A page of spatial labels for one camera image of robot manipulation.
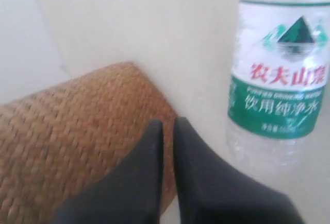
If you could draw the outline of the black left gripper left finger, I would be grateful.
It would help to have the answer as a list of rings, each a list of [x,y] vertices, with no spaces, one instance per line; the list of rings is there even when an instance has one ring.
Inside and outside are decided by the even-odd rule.
[[[163,125],[152,120],[121,163],[63,203],[53,223],[159,223],[162,180]]]

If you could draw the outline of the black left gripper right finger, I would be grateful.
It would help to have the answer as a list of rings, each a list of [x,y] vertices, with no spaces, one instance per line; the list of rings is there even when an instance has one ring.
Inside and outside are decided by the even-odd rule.
[[[181,223],[303,223],[284,194],[219,157],[185,117],[173,129],[173,160]]]

